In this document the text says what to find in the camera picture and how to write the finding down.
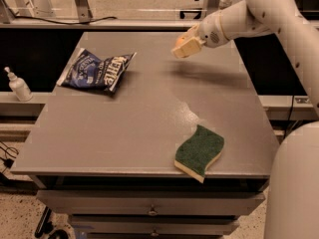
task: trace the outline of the sponge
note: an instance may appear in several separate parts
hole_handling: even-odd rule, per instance
[[[197,125],[194,135],[177,150],[174,165],[203,183],[205,171],[218,160],[224,146],[224,138]]]

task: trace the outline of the plastic bottle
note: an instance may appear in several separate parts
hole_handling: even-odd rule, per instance
[[[9,87],[15,93],[19,101],[26,102],[32,99],[33,95],[26,82],[18,78],[9,68],[4,69],[10,79]]]

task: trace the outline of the gray tabletop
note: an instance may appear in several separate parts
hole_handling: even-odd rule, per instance
[[[234,43],[178,60],[180,33],[85,33],[101,59],[138,52],[114,97],[56,87],[12,171],[187,176],[177,148],[197,124],[225,139],[207,177],[267,177],[278,142]]]

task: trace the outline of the scrub pad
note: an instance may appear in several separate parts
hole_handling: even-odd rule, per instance
[[[223,137],[198,124],[194,135],[178,148],[174,165],[203,183],[205,171],[218,160],[223,145]]]

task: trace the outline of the blue snack bag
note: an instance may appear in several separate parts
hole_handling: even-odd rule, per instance
[[[74,62],[68,63],[57,85],[78,89],[104,89],[114,93],[135,54],[101,60],[88,50],[80,49]]]

